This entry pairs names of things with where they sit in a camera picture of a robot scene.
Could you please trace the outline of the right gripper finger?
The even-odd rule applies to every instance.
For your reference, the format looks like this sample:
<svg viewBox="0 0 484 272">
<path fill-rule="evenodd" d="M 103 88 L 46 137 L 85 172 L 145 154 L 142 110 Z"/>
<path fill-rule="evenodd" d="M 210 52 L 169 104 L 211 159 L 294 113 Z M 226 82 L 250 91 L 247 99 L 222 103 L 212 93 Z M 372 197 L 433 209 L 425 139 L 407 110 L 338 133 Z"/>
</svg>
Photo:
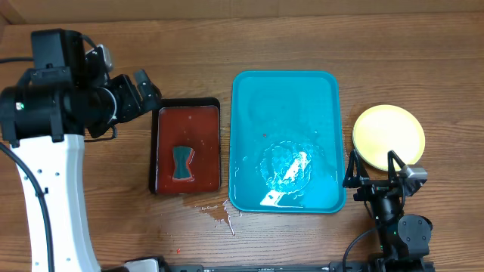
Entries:
<svg viewBox="0 0 484 272">
<path fill-rule="evenodd" d="M 390 150 L 387 153 L 388 162 L 388 179 L 389 181 L 394 181 L 397 178 L 397 171 L 395 165 L 399 168 L 403 168 L 405 163 L 399 158 L 395 151 Z"/>
<path fill-rule="evenodd" d="M 369 175 L 361 164 L 360 156 L 356 150 L 349 155 L 348 167 L 343 179 L 343 187 L 359 188 L 369 183 Z"/>
</svg>

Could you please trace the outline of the yellow-green plate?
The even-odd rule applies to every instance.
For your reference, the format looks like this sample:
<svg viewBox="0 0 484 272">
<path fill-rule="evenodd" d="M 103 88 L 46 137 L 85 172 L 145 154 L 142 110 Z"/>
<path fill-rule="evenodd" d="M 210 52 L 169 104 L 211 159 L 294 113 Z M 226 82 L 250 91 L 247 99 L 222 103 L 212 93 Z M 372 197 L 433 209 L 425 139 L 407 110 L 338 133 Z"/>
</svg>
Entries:
<svg viewBox="0 0 484 272">
<path fill-rule="evenodd" d="M 424 153 L 425 134 L 410 112 L 384 104 L 365 110 L 356 119 L 352 142 L 366 163 L 386 172 L 391 150 L 406 164 L 418 162 Z"/>
</svg>

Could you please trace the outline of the green and orange sponge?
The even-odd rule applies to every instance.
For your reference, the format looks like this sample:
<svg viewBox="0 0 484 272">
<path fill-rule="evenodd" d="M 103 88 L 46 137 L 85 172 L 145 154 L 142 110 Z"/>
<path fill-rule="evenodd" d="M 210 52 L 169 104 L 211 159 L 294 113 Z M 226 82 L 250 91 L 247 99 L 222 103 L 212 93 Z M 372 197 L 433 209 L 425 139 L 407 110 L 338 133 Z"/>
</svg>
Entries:
<svg viewBox="0 0 484 272">
<path fill-rule="evenodd" d="M 172 179 L 174 181 L 193 181 L 190 164 L 194 157 L 194 150 L 191 147 L 177 146 L 172 149 L 172 154 L 175 166 Z"/>
</svg>

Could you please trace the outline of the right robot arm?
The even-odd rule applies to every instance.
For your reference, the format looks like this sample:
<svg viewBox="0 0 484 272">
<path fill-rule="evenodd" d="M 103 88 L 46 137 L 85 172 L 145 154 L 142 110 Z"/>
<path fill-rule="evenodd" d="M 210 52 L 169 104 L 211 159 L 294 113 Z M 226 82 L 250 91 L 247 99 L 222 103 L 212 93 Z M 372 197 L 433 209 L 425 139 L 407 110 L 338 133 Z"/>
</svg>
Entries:
<svg viewBox="0 0 484 272">
<path fill-rule="evenodd" d="M 431 220 L 421 215 L 405 214 L 408 197 L 416 194 L 428 178 L 419 165 L 405 164 L 394 151 L 387 153 L 387 179 L 372 180 L 356 150 L 349 156 L 343 187 L 353 188 L 353 199 L 363 202 L 375 226 L 357 236 L 343 254 L 342 271 L 434 271 L 433 263 L 425 262 L 430 253 L 433 230 Z M 357 242 L 376 233 L 380 253 L 368 261 L 349 264 L 348 256 Z"/>
</svg>

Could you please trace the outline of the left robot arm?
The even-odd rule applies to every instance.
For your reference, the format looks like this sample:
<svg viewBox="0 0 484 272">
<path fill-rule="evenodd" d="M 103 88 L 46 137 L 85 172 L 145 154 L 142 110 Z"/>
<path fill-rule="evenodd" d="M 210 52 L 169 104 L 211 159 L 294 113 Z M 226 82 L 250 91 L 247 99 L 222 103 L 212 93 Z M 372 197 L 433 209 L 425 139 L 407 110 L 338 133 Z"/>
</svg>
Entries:
<svg viewBox="0 0 484 272">
<path fill-rule="evenodd" d="M 144 70 L 97 79 L 65 66 L 28 70 L 2 92 L 2 150 L 23 186 L 34 271 L 100 270 L 82 181 L 85 136 L 102 138 L 160 104 Z"/>
</svg>

